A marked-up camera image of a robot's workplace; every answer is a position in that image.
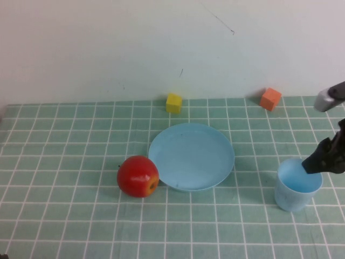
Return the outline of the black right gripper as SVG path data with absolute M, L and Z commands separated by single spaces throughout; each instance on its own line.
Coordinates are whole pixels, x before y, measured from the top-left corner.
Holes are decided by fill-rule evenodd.
M 315 151 L 302 162 L 307 174 L 344 173 L 344 119 L 339 121 L 338 125 L 340 130 L 335 134 L 332 141 L 330 138 L 323 139 Z

